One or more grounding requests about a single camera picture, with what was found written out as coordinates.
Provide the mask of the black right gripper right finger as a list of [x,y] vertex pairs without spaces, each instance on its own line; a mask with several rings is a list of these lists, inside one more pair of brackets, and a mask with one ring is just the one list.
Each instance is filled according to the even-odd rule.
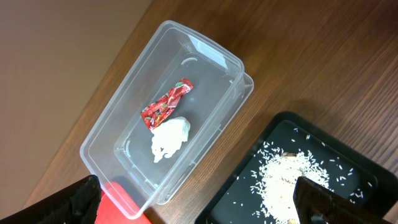
[[293,201],[300,224],[389,224],[304,176],[297,179]]

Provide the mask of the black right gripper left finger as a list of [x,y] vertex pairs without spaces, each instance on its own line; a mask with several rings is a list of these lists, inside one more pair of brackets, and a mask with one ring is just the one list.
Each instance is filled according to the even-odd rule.
[[101,201],[97,176],[89,175],[1,219],[1,224],[94,224]]

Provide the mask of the pile of rice waste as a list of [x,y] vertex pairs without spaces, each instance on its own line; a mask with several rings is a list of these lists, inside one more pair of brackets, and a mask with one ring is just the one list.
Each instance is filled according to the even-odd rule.
[[229,205],[248,223],[298,219],[293,195],[300,176],[359,205],[370,196],[373,178],[315,136],[282,122],[260,141],[228,193]]

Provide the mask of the white tissue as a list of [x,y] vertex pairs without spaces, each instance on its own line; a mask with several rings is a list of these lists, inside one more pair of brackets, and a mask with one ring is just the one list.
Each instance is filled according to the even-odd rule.
[[153,129],[152,153],[154,162],[158,163],[162,158],[172,157],[188,141],[190,123],[184,117],[177,117],[162,123]]

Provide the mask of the red snack wrapper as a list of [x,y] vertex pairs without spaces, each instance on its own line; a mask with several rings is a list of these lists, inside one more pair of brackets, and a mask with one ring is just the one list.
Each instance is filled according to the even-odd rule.
[[194,88],[193,83],[183,78],[157,101],[141,111],[141,118],[149,130],[161,125],[175,110],[181,98]]

